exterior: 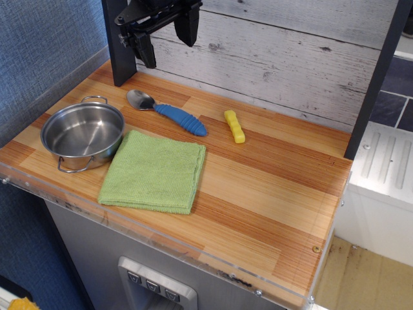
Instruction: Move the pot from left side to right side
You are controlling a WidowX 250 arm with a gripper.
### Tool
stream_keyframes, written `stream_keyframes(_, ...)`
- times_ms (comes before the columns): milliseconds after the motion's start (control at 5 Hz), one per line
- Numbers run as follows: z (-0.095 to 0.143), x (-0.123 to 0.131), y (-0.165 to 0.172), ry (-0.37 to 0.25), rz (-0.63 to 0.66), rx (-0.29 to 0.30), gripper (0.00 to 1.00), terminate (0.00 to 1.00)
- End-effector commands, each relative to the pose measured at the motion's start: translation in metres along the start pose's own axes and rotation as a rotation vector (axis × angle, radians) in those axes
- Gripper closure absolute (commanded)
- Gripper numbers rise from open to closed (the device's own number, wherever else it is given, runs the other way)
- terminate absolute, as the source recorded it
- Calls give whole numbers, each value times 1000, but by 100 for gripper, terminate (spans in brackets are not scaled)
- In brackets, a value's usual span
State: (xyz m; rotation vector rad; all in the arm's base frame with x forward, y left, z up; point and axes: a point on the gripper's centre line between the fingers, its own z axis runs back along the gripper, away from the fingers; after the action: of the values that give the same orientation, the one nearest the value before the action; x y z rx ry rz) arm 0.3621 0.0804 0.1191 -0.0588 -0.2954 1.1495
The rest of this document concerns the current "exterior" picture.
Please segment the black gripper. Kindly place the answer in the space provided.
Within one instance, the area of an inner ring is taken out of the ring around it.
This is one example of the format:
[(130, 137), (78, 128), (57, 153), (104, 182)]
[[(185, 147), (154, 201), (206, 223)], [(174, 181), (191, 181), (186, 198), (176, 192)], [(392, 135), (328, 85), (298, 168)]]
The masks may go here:
[[(178, 38), (192, 47), (197, 39), (199, 8), (202, 5), (202, 1), (130, 1), (115, 18), (115, 24), (149, 31), (174, 22)], [(156, 68), (154, 48), (148, 34), (120, 33), (119, 40), (125, 48), (131, 48), (147, 68)]]

